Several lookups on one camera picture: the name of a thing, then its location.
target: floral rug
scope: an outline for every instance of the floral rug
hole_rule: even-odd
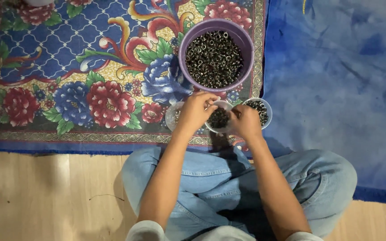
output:
[[[167,143],[165,111],[197,91],[178,46],[204,19],[236,22],[255,46],[251,76],[218,95],[233,104],[258,97],[264,11],[260,0],[0,1],[0,151],[127,154]],[[190,145],[208,150],[209,130]]]

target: hand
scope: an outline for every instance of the hand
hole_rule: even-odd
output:
[[[230,123],[245,141],[256,137],[262,138],[262,124],[258,111],[249,106],[237,105],[229,114]]]
[[[218,99],[219,97],[213,93],[203,91],[194,93],[181,108],[175,129],[191,137],[218,108],[218,106],[213,105],[214,100]]]

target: small plastic bowl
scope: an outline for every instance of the small plastic bowl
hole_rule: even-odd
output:
[[[214,105],[215,105],[215,106],[218,106],[218,107],[222,107],[222,108],[225,109],[227,112],[230,111],[230,110],[233,108],[233,106],[232,106],[229,102],[224,101],[224,100],[216,100],[216,101],[214,101]],[[205,125],[206,125],[206,127],[207,127],[209,130],[211,130],[212,132],[215,132],[215,133],[226,133],[226,132],[230,131],[230,123],[228,123],[226,127],[223,127],[223,128],[215,128],[215,129],[212,128],[212,127],[209,125],[208,121],[205,122]]]
[[[184,102],[180,101],[175,103],[174,105],[170,106],[165,114],[165,121],[166,125],[168,126],[169,130],[174,131],[177,124],[175,123],[175,112],[177,110],[180,110],[181,107],[183,107]]]
[[[265,107],[267,109],[267,113],[268,113],[268,121],[262,126],[262,129],[265,129],[269,123],[271,123],[271,120],[272,120],[272,108],[271,106],[269,105],[269,103],[267,103],[267,101],[263,100],[262,98],[249,98],[248,100],[244,101],[242,104],[245,105],[245,103],[247,101],[261,101],[263,104],[265,104]]]
[[[239,76],[238,80],[233,84],[224,88],[214,89],[200,85],[190,76],[186,65],[186,51],[190,42],[196,39],[198,36],[201,36],[206,32],[218,30],[228,32],[229,36],[233,38],[233,42],[235,42],[235,44],[241,49],[242,58],[244,59],[244,67],[241,69],[241,75]],[[183,40],[181,41],[181,45],[178,51],[178,60],[183,75],[194,86],[208,92],[224,92],[236,88],[238,85],[242,84],[242,82],[244,82],[250,75],[254,63],[254,45],[247,31],[245,31],[238,24],[226,19],[208,19],[194,25],[186,33]]]

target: blue fabric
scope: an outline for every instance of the blue fabric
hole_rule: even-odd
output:
[[[122,169],[127,198],[135,214],[161,148],[134,151]],[[186,152],[178,200],[169,217],[169,240],[194,238],[231,225],[257,240],[274,240],[260,200],[255,168],[237,148],[214,154]],[[357,176],[352,165],[329,151],[309,150],[276,158],[301,203],[312,232],[331,232],[352,200]]]
[[[263,131],[278,156],[338,153],[358,173],[356,198],[386,202],[386,1],[271,0]]]

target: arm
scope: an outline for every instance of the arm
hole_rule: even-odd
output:
[[[142,195],[137,222],[151,220],[163,229],[174,209],[180,187],[184,154],[188,142],[197,129],[209,118],[217,106],[204,109],[204,103],[213,104],[218,96],[199,92],[187,99],[180,112],[177,127],[154,170]]]
[[[311,233],[302,207],[262,137],[258,112],[248,106],[236,106],[231,122],[253,155],[260,198],[276,239],[284,241],[296,232]]]

